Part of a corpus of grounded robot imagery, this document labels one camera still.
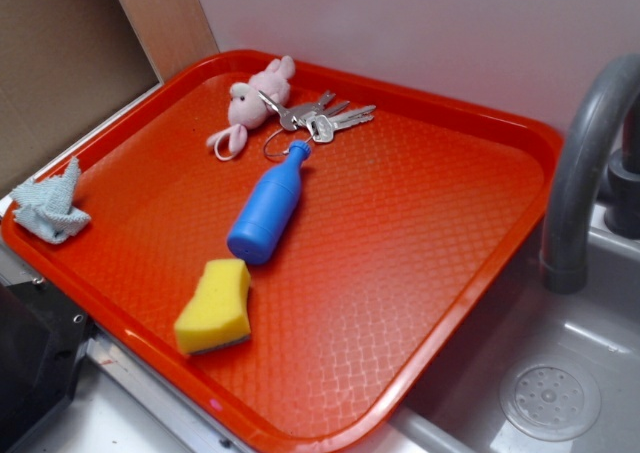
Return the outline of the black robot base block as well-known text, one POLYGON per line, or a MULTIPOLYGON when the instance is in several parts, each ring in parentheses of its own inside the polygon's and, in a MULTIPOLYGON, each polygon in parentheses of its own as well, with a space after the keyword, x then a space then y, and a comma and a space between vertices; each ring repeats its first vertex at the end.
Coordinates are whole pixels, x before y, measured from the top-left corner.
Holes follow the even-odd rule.
POLYGON ((73 401, 93 322, 51 283, 1 287, 1 450, 13 452, 73 401))

